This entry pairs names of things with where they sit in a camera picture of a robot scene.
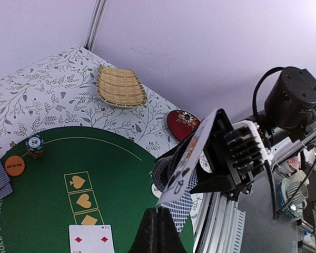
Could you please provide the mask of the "white dealer button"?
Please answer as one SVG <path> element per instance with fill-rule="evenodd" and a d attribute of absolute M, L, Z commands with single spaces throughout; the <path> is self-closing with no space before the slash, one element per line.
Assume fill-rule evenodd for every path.
<path fill-rule="evenodd" d="M 154 197 L 159 199 L 161 197 L 161 191 L 156 187 L 154 183 L 151 184 L 151 193 Z"/>

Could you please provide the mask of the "blue playing card deck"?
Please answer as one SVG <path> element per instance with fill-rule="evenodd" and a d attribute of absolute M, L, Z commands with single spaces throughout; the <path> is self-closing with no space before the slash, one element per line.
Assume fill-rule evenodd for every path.
<path fill-rule="evenodd" d="M 158 207 L 169 210 L 174 225 L 180 233 L 191 213 L 193 200 L 191 190 L 197 185 L 195 157 L 178 159 L 175 155 L 160 157 L 153 169 L 153 181 L 161 191 Z"/>

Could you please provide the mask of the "orange big blind button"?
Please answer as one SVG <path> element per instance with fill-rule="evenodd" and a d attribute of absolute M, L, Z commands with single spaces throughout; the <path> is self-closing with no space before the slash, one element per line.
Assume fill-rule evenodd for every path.
<path fill-rule="evenodd" d="M 24 172 L 25 162 L 21 157 L 13 155 L 5 161 L 4 168 L 9 176 L 17 177 Z"/>

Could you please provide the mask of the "queen card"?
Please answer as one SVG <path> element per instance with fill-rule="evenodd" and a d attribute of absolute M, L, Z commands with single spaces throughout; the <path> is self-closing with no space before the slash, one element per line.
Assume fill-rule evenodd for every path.
<path fill-rule="evenodd" d="M 156 187 L 160 185 L 160 175 L 164 169 L 172 171 L 172 175 L 166 177 L 166 185 L 161 190 L 161 197 L 157 202 L 158 206 L 181 199 L 188 188 L 191 175 L 199 160 L 209 138 L 211 129 L 218 110 L 215 109 L 200 123 L 192 136 L 181 142 L 176 150 L 166 157 L 160 157 L 153 170 L 153 179 Z"/>

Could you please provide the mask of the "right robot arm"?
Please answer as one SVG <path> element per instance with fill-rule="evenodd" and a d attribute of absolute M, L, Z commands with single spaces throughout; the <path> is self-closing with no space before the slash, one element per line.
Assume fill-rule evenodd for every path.
<path fill-rule="evenodd" d="M 267 75 L 274 73 L 279 76 L 263 111 L 253 104 L 253 114 L 233 124 L 217 110 L 203 149 L 210 171 L 197 167 L 192 193 L 220 192 L 236 201 L 265 171 L 316 141 L 316 79 L 293 66 L 275 67 Z"/>

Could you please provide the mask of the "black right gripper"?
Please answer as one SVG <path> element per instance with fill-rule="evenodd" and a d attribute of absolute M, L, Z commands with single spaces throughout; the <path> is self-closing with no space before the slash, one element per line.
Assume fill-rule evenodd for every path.
<path fill-rule="evenodd" d="M 237 202 L 241 193 L 247 194 L 251 190 L 256 177 L 249 184 L 237 184 L 228 165 L 228 150 L 224 136 L 232 130 L 233 125 L 227 114 L 223 109 L 219 109 L 203 149 L 211 171 L 206 172 L 197 164 L 198 182 L 191 190 L 191 194 L 220 192 L 229 200 Z M 270 167 L 270 162 L 266 161 L 264 165 L 263 171 Z"/>

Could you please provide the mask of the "stack of poker chips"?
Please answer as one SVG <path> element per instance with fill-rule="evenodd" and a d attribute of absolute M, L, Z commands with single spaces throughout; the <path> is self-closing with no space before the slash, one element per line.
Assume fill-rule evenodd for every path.
<path fill-rule="evenodd" d="M 37 159 L 44 154 L 44 139 L 39 134 L 31 135 L 25 142 L 27 153 L 33 159 Z"/>

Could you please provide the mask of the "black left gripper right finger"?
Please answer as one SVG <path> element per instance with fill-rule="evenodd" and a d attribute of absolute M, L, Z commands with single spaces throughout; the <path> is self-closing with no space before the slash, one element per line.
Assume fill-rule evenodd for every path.
<path fill-rule="evenodd" d="M 183 253 L 186 252 L 176 230 L 174 221 L 169 209 L 159 207 L 157 213 L 157 251 L 162 253 Z"/>

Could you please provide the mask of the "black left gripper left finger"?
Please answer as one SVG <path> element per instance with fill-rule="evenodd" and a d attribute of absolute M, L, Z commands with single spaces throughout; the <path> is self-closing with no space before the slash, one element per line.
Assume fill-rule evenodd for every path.
<path fill-rule="evenodd" d="M 158 212 L 155 208 L 146 209 L 130 252 L 154 253 L 158 250 Z"/>

